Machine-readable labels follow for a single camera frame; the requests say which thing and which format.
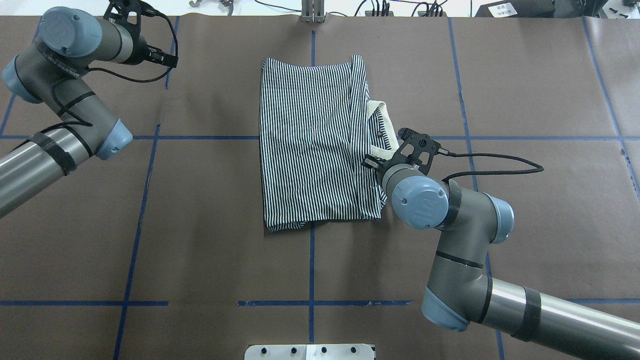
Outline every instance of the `metal bracket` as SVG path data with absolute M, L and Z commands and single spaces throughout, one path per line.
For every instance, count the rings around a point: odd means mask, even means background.
M 324 0 L 302 0 L 302 22 L 324 22 Z
M 244 360 L 375 360 L 368 344 L 251 345 Z

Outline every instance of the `black cable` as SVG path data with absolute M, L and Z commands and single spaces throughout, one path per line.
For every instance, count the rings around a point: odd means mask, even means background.
M 78 114 L 76 114 L 73 111 L 71 111 L 70 109 L 68 109 L 67 106 L 64 105 L 60 101 L 60 99 L 58 98 L 58 95 L 56 95 L 56 89 L 58 88 L 58 86 L 62 85 L 62 83 L 64 83 L 65 81 L 68 81 L 68 80 L 71 80 L 71 78 L 60 79 L 57 83 L 55 83 L 51 87 L 51 97 L 53 98 L 53 101 L 56 103 L 56 105 L 58 105 L 60 107 L 60 110 L 62 110 L 65 113 L 68 113 L 69 115 L 71 115 L 77 121 L 62 122 L 62 123 L 59 123 L 59 124 L 56 124 L 56 125 L 65 124 L 65 125 L 82 125 L 82 126 L 92 127 L 93 126 L 92 123 L 90 123 L 88 121 L 85 121 Z
M 169 28 L 171 29 L 171 34 L 173 35 L 173 43 L 175 45 L 175 55 L 178 56 L 178 38 L 175 35 L 175 30 L 173 29 L 173 24 L 171 23 L 171 20 L 169 19 L 169 17 L 167 17 L 165 14 L 163 13 L 158 13 L 157 16 L 160 16 L 161 18 L 163 18 L 164 20 L 167 21 L 167 23 L 169 24 Z M 171 72 L 171 70 L 173 70 L 172 67 L 167 67 L 167 70 L 164 72 L 164 74 L 153 78 L 153 79 L 148 79 L 148 80 L 138 80 L 138 79 L 132 79 L 132 78 L 128 78 L 127 76 L 124 75 L 120 75 L 117 72 L 113 72 L 111 70 L 108 69 L 104 69 L 102 67 L 90 67 L 87 69 L 88 71 L 102 71 L 102 72 L 106 72 L 107 74 L 111 74 L 113 76 L 116 76 L 120 79 L 125 79 L 128 81 L 132 81 L 134 83 L 152 83 L 154 81 L 158 81 L 162 78 L 164 78 L 165 76 L 167 76 L 167 74 L 169 74 L 169 72 Z
M 272 8 L 279 8 L 279 9 L 284 9 L 284 10 L 289 10 L 290 12 L 302 12 L 302 10 L 296 10 L 296 9 L 290 9 L 290 8 L 286 8 L 284 6 L 280 6 L 280 5 L 272 5 L 272 4 L 267 4 L 267 3 L 263 3 L 262 1 L 258 1 L 258 0 L 254 0 L 256 3 L 265 5 L 265 6 L 270 6 Z
M 420 5 L 426 5 L 427 6 L 427 12 L 429 12 L 429 4 L 422 2 L 422 3 L 418 3 L 418 5 L 415 6 L 415 8 L 413 9 L 413 12 L 411 13 L 411 16 L 413 17 L 415 15 L 415 12 L 418 10 L 418 7 L 420 7 Z
M 441 154 L 445 155 L 445 156 L 450 156 L 452 158 L 471 158 L 473 156 L 484 156 L 487 158 L 501 158 L 501 159 L 509 159 L 509 160 L 516 160 L 519 161 L 521 163 L 525 163 L 527 165 L 530 165 L 534 168 L 530 168 L 527 170 L 496 170 L 496 171 L 464 171 L 464 172 L 457 172 L 455 174 L 451 174 L 447 177 L 445 177 L 444 179 L 442 179 L 442 182 L 444 183 L 448 183 L 449 180 L 453 179 L 454 177 L 460 177 L 460 176 L 469 176 L 469 175 L 524 175 L 524 174 L 533 174 L 536 172 L 541 172 L 544 171 L 544 167 L 542 167 L 542 165 L 536 164 L 533 161 L 529 161 L 527 159 L 523 159 L 523 158 L 519 158 L 518 156 L 511 156 L 511 155 L 501 155 L 501 154 L 490 154 L 487 152 L 478 152 L 475 154 L 456 154 L 454 152 L 451 151 L 447 151 L 445 149 L 442 149 L 443 151 L 446 152 L 441 152 Z
M 360 8 L 362 7 L 362 5 L 364 5 L 364 3 L 366 3 L 367 0 L 362 0 L 362 2 L 360 3 L 360 5 L 358 5 L 358 8 L 356 9 L 356 13 L 353 14 L 353 16 L 358 16 L 358 12 L 360 11 Z

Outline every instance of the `metal tube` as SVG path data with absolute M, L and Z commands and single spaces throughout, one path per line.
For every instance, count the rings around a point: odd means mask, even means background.
M 82 143 L 67 129 L 52 130 L 46 135 L 67 151 L 76 164 L 89 158 Z M 63 176 L 51 156 L 32 142 L 0 159 L 0 218 Z
M 640 323 L 546 294 L 535 343 L 583 359 L 640 359 Z
M 582 359 L 640 359 L 640 323 L 542 293 L 540 304 L 532 342 Z M 494 279 L 482 324 L 515 334 L 526 307 L 523 287 Z

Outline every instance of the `black and white stripes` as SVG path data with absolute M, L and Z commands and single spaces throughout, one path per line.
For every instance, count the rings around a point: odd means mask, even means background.
M 260 151 L 270 231 L 380 217 L 384 194 L 361 162 L 371 145 L 388 149 L 388 137 L 376 114 L 367 119 L 368 95 L 359 55 L 321 67 L 264 60 Z

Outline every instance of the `white label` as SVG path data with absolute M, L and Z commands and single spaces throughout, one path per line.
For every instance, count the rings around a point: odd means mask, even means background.
M 507 17 L 518 15 L 518 12 L 513 8 L 511 3 L 504 3 L 495 6 L 489 6 L 489 11 L 493 17 Z

